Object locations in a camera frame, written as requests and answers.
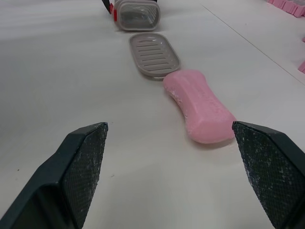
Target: red clip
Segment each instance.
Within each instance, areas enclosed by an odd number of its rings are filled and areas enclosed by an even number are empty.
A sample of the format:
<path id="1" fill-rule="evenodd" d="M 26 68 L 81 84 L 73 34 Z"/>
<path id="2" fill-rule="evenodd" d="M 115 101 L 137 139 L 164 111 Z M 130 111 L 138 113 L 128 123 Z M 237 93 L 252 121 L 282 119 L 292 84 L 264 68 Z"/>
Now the red clip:
<path id="1" fill-rule="evenodd" d="M 112 14 L 112 11 L 113 11 L 113 4 L 112 3 L 110 4 L 109 9 L 110 9 L 110 14 Z"/>
<path id="2" fill-rule="evenodd" d="M 117 11 L 116 10 L 113 11 L 113 19 L 114 19 L 114 21 L 118 20 L 118 15 L 117 15 Z"/>

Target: soap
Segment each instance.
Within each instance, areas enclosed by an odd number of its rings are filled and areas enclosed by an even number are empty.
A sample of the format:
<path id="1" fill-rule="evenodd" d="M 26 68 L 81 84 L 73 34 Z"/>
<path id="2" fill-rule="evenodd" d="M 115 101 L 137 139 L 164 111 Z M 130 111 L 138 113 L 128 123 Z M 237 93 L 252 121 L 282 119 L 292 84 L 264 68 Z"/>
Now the soap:
<path id="1" fill-rule="evenodd" d="M 234 138 L 232 124 L 236 118 L 216 98 L 200 71 L 170 73 L 163 85 L 181 108 L 186 131 L 192 140 L 211 144 Z"/>

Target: white tabletop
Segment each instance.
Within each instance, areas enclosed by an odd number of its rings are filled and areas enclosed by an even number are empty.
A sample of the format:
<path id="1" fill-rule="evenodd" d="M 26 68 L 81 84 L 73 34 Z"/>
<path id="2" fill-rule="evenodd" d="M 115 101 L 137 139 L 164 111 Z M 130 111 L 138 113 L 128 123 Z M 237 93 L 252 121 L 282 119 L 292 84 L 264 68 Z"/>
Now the white tabletop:
<path id="1" fill-rule="evenodd" d="M 159 0 L 183 69 L 198 69 L 238 120 L 305 149 L 305 87 L 203 0 Z M 85 229 L 271 229 L 237 143 L 189 140 L 161 82 L 138 73 L 129 33 L 99 0 L 0 1 L 0 215 L 71 131 L 108 122 Z"/>

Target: plastic container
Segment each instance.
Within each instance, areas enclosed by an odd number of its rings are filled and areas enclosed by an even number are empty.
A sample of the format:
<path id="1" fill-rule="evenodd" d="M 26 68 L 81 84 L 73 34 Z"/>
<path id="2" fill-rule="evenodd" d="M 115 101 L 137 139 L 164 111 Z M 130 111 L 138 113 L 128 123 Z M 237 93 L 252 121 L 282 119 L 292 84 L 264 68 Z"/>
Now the plastic container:
<path id="1" fill-rule="evenodd" d="M 125 31 L 153 31 L 160 21 L 160 8 L 151 0 L 118 0 L 112 14 L 115 24 Z"/>

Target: container lid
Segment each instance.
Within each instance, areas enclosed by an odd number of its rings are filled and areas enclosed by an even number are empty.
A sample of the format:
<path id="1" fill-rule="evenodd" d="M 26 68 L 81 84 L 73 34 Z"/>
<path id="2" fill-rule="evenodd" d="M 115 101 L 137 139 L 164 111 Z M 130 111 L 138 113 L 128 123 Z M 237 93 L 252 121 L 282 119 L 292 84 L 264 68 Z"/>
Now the container lid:
<path id="1" fill-rule="evenodd" d="M 154 1 L 117 0 L 113 8 L 114 22 L 125 31 L 152 31 L 160 21 L 160 8 Z"/>
<path id="2" fill-rule="evenodd" d="M 134 61 L 141 73 L 162 79 L 180 68 L 180 60 L 168 40 L 157 33 L 140 33 L 129 40 Z"/>

